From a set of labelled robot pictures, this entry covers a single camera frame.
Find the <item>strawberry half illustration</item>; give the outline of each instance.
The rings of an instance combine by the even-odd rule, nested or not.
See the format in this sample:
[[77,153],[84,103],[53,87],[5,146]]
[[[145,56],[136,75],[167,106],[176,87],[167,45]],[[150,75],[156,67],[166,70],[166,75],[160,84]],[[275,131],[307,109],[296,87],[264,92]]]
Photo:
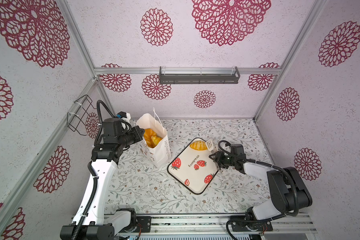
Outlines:
[[213,174],[210,174],[210,175],[208,175],[208,176],[205,177],[204,182],[205,182],[205,183],[210,183],[211,180],[212,180],[212,178],[213,178]]
[[199,166],[201,166],[201,167],[206,166],[206,162],[203,161],[203,160],[197,161],[197,164],[198,164]]
[[172,163],[172,169],[178,170],[181,166],[181,160],[180,158],[177,158]]

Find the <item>paper bag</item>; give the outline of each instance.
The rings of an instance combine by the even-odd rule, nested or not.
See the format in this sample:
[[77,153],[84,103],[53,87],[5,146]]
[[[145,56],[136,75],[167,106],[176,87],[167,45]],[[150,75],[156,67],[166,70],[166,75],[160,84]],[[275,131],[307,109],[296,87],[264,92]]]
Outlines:
[[143,152],[143,154],[147,156],[147,158],[158,169],[169,164],[172,159],[171,151],[169,149],[168,134],[167,130],[161,124],[161,121],[158,122],[151,114],[146,113],[139,118],[136,125],[143,129],[150,128],[156,132],[157,136],[162,138],[162,140],[154,148],[148,147],[147,142],[143,138],[143,140],[139,142],[140,151]]

